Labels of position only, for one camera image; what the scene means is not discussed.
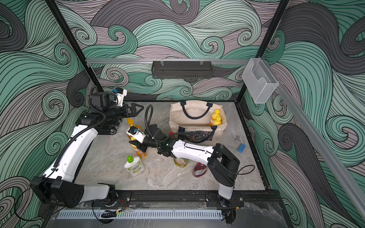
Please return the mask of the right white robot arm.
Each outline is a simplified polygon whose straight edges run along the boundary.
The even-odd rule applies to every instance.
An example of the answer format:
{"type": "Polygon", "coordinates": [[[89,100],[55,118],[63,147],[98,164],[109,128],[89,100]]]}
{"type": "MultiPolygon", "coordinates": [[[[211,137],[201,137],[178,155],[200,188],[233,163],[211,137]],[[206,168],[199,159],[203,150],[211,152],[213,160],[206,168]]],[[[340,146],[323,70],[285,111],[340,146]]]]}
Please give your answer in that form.
{"type": "Polygon", "coordinates": [[[183,158],[206,165],[219,183],[219,196],[231,199],[240,161],[223,144],[201,146],[177,138],[159,142],[150,136],[135,136],[130,143],[143,152],[149,147],[156,148],[158,154],[165,157],[183,158]]]}

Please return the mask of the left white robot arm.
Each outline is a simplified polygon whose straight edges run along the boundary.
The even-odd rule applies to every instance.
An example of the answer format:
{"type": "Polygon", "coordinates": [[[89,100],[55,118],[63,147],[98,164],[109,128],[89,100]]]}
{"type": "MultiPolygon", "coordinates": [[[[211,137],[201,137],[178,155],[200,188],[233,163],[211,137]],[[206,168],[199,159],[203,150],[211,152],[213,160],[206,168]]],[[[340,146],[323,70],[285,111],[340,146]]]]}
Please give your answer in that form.
{"type": "Polygon", "coordinates": [[[34,177],[31,188],[38,199],[48,205],[74,208],[80,203],[99,200],[107,207],[117,202],[113,184],[76,184],[87,152],[98,134],[113,135],[123,118],[132,118],[144,109],[142,105],[123,104],[101,113],[99,110],[83,112],[76,121],[70,140],[54,163],[40,177],[34,177]]]}

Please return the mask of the orange bottle yellow cap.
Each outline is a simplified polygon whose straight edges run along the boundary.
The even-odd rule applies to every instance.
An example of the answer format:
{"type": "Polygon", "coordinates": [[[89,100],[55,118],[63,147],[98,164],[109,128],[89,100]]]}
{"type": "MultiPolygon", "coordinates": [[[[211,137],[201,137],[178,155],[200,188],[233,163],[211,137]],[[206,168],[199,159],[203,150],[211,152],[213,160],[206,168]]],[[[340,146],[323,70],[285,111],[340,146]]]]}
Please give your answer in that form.
{"type": "Polygon", "coordinates": [[[222,120],[220,116],[217,116],[214,120],[213,120],[213,126],[219,126],[222,124],[222,120]]]}
{"type": "Polygon", "coordinates": [[[214,113],[211,115],[211,124],[213,124],[214,120],[220,116],[220,109],[216,109],[214,113]]]}
{"type": "Polygon", "coordinates": [[[140,159],[145,159],[147,157],[147,154],[139,150],[134,144],[132,144],[132,147],[134,148],[135,152],[140,157],[140,159]]]}

